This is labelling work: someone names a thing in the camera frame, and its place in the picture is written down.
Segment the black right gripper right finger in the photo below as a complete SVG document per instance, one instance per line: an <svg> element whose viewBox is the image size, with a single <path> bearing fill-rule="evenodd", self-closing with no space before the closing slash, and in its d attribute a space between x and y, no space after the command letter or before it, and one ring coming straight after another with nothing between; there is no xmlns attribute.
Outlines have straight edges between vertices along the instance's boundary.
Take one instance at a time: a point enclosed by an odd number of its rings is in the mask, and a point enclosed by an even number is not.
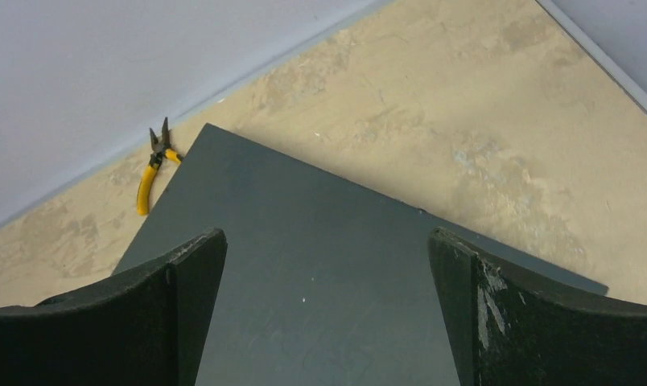
<svg viewBox="0 0 647 386"><path fill-rule="evenodd" d="M647 305L555 281L444 228L429 262L463 385L647 385Z"/></svg>

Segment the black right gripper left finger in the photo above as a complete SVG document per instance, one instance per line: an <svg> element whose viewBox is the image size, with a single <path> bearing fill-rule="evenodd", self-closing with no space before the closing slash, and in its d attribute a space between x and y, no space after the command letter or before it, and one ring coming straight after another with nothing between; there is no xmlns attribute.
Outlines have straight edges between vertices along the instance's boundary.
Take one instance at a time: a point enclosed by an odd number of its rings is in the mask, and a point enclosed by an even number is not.
<svg viewBox="0 0 647 386"><path fill-rule="evenodd" d="M193 385L228 243L220 229L35 306L0 308L0 385Z"/></svg>

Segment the dark grey network switch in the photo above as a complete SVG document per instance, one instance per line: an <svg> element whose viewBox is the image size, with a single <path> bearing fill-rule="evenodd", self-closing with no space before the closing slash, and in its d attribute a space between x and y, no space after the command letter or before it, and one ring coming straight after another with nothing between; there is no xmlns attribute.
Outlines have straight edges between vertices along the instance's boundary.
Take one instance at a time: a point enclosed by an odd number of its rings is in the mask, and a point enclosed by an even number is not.
<svg viewBox="0 0 647 386"><path fill-rule="evenodd" d="M608 291L210 124L117 270L225 232L199 385L456 385L428 260L438 227L556 281Z"/></svg>

